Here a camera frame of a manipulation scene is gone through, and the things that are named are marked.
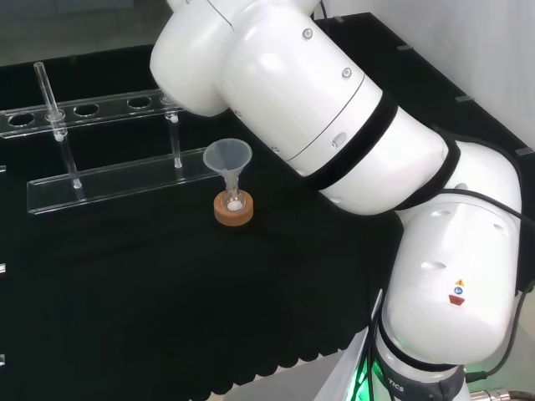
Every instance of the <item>table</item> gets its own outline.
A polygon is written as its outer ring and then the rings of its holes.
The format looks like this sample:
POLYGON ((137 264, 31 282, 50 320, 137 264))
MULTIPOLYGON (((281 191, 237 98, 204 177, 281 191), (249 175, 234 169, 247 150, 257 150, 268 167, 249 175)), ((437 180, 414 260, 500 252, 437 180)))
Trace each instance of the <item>table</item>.
MULTIPOLYGON (((333 40, 422 123, 525 145, 373 15, 329 20, 333 40)), ((151 46, 45 62, 58 101, 155 88, 151 46)), ((41 103, 33 66, 0 69, 0 109, 41 103)), ((402 235, 393 212, 337 210, 231 113, 183 113, 185 150, 248 142, 244 230, 219 226, 210 179, 49 215, 26 213, 26 182, 64 173, 52 135, 0 141, 0 398, 205 400, 277 366, 345 348, 385 287, 402 235), (228 255, 229 247, 235 249, 228 255)), ((169 153, 163 118, 72 130, 80 170, 169 153)), ((535 157, 518 158, 535 216, 535 157)), ((535 275, 522 230, 518 285, 535 275)))

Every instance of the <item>funnel stem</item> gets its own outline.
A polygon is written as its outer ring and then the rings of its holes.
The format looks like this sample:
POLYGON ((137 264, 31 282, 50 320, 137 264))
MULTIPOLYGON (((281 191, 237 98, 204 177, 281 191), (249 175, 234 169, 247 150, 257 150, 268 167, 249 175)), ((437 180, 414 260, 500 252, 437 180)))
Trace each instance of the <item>funnel stem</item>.
POLYGON ((225 183, 227 184, 227 192, 232 195, 232 198, 237 198, 239 194, 239 187, 237 186, 238 176, 230 175, 225 177, 225 183))

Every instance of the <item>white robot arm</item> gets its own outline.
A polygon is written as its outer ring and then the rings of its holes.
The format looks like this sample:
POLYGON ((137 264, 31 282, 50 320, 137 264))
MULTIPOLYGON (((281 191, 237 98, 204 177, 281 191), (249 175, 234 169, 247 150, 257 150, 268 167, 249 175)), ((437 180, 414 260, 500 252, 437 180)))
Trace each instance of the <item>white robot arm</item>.
MULTIPOLYGON (((517 172, 499 152, 445 140, 399 108, 313 23, 318 3, 170 0, 150 68, 192 113, 230 107, 340 208, 404 209, 377 349, 399 375, 438 383, 505 337, 520 222, 484 200, 422 192, 471 190, 520 211, 517 172)), ((466 385, 454 395, 469 397, 466 385)))

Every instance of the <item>metal connector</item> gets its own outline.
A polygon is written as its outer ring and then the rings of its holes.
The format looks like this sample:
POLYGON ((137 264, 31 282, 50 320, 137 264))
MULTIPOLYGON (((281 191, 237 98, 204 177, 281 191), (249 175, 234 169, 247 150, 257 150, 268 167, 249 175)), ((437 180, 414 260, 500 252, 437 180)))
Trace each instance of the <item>metal connector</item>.
POLYGON ((511 401, 509 392, 504 388, 495 388, 488 391, 476 391, 470 394, 472 401, 511 401))

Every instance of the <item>test tube rack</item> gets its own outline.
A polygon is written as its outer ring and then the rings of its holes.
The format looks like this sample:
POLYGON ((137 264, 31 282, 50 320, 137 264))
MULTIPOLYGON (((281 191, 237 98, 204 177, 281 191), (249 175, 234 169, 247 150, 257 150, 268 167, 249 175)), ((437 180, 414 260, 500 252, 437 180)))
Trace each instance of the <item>test tube rack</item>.
POLYGON ((45 104, 0 111, 0 138, 52 134, 67 174, 27 184, 28 213, 62 209, 139 194, 217 176, 204 164, 205 148, 181 151, 178 115, 184 110, 159 89, 56 103, 44 64, 34 65, 45 104), (69 129, 163 114, 171 141, 168 155, 78 171, 69 129))

